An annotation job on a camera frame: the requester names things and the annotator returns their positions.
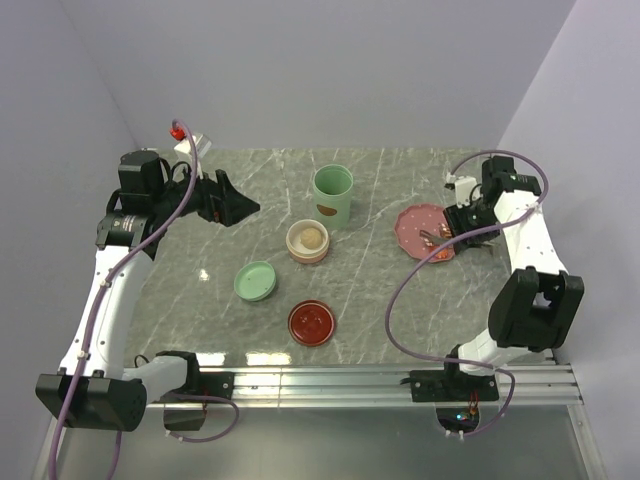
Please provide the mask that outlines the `metal tongs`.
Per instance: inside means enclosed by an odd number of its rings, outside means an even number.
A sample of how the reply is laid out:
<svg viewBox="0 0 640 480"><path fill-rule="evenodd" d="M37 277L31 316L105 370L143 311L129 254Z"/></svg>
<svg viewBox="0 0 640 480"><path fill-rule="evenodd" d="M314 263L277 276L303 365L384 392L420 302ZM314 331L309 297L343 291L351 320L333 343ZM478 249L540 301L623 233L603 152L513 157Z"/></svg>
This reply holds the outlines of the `metal tongs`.
<svg viewBox="0 0 640 480"><path fill-rule="evenodd" d="M427 249L429 250L429 252L433 252L434 250L437 249L438 246L446 243L447 241L445 241L444 239L440 238L438 234L434 234L432 232L429 232L427 230L421 229L419 231L419 236L422 239L424 245L427 247ZM447 249L452 249L455 254L457 253L457 244L452 246L452 247L448 247Z"/></svg>

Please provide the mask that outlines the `beige steamed bun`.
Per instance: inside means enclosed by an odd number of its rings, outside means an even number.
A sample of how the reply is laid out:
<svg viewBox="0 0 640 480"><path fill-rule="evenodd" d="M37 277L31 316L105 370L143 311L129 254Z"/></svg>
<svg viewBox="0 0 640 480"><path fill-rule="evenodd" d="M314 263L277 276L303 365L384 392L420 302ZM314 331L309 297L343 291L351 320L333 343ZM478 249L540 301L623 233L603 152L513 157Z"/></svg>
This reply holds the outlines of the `beige steamed bun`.
<svg viewBox="0 0 640 480"><path fill-rule="evenodd" d="M305 228L300 233L300 243L306 249L316 250L322 246L323 242L322 232L315 227Z"/></svg>

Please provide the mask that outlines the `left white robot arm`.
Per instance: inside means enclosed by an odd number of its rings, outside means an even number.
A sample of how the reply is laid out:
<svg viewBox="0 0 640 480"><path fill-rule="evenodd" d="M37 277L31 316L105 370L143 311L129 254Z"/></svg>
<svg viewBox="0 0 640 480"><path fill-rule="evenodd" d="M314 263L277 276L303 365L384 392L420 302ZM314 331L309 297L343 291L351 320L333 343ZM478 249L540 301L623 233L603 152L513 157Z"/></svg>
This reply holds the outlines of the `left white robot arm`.
<svg viewBox="0 0 640 480"><path fill-rule="evenodd" d="M42 374L37 398L67 428L131 432L146 406L173 395L180 402L203 390L193 352L161 351L149 363L124 365L127 335L142 285L150 273L161 226L191 213L225 227L259 211L223 170L180 181L158 153L122 156L120 186L97 228L95 273L75 338L54 374Z"/></svg>

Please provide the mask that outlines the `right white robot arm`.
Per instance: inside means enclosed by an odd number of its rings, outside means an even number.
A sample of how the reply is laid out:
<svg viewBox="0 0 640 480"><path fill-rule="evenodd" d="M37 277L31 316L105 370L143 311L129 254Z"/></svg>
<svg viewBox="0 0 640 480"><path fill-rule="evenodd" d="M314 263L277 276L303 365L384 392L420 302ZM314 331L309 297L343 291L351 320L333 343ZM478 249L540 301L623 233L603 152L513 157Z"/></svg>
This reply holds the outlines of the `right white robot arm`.
<svg viewBox="0 0 640 480"><path fill-rule="evenodd" d="M486 329L453 350L459 365L441 376L444 393L455 400L475 390L476 377L528 353L562 346L585 292L583 279L569 274L552 243L542 210L546 175L517 172L515 152L480 155L479 179L448 173L446 186L456 202L444 218L456 253L502 236L511 273L489 309Z"/></svg>

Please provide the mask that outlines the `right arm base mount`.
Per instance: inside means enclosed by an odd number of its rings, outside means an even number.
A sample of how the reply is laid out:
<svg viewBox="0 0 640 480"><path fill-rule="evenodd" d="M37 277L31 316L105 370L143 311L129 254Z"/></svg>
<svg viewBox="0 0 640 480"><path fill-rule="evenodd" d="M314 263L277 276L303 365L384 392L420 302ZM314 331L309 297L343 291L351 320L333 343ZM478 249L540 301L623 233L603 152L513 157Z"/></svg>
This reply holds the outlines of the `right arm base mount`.
<svg viewBox="0 0 640 480"><path fill-rule="evenodd" d="M453 369L412 370L400 385L409 387L413 403L433 403L439 425L447 434L464 437L478 431L480 404L500 398L494 376L473 376Z"/></svg>

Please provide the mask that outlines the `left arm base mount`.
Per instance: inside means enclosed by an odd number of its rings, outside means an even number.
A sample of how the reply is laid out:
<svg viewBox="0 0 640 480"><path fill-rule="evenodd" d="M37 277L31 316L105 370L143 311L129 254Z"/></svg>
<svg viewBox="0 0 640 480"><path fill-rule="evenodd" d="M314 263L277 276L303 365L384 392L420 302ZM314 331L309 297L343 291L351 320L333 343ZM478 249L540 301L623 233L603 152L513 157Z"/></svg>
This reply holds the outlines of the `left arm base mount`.
<svg viewBox="0 0 640 480"><path fill-rule="evenodd" d="M177 408L178 404L188 403L180 398L187 396L215 396L227 400L232 399L235 374L232 372L201 373L196 387L181 387L171 390L161 398L161 402L169 404L163 411L164 427L169 431L198 432L209 416L210 402L201 402L195 409Z"/></svg>

